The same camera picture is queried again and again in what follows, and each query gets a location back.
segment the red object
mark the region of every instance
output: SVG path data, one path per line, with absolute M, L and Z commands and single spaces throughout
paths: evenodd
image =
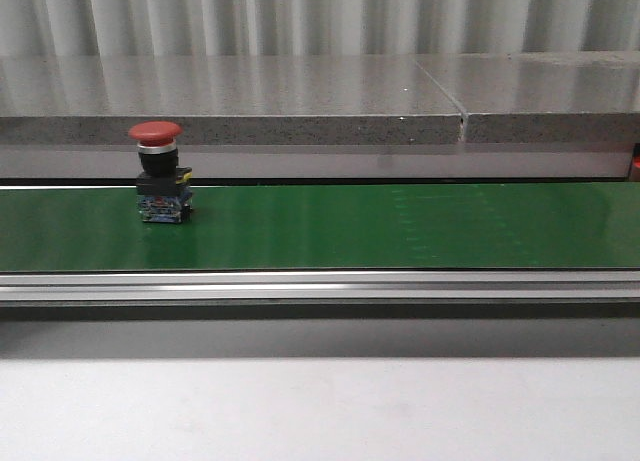
M 149 148 L 166 146 L 182 132 L 182 128 L 170 121 L 147 121 L 136 124 L 129 130 L 129 136 Z

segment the metal frame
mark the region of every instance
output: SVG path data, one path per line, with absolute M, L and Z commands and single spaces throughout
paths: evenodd
M 0 275 L 0 307 L 640 301 L 640 270 Z

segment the green conveyor belt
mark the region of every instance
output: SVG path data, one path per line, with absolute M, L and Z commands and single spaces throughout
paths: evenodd
M 0 191 L 0 270 L 640 267 L 640 183 L 194 192 L 162 225 L 134 188 Z

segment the white corrugated wall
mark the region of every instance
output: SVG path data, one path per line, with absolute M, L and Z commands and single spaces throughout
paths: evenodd
M 640 0 L 0 0 L 0 55 L 635 50 Z

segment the red button cap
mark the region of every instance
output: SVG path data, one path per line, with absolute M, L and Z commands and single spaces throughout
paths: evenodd
M 165 146 L 182 132 L 182 128 L 170 121 L 147 121 L 136 124 L 129 130 L 129 136 L 149 148 Z

